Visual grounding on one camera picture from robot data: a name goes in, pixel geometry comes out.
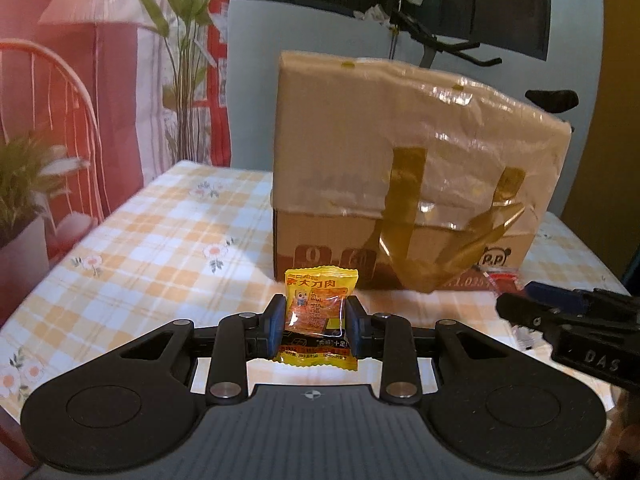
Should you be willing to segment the person right hand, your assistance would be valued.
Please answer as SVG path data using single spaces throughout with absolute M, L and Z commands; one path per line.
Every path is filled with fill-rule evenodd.
M 612 387 L 614 408 L 608 412 L 606 433 L 607 479 L 639 478 L 639 395 Z

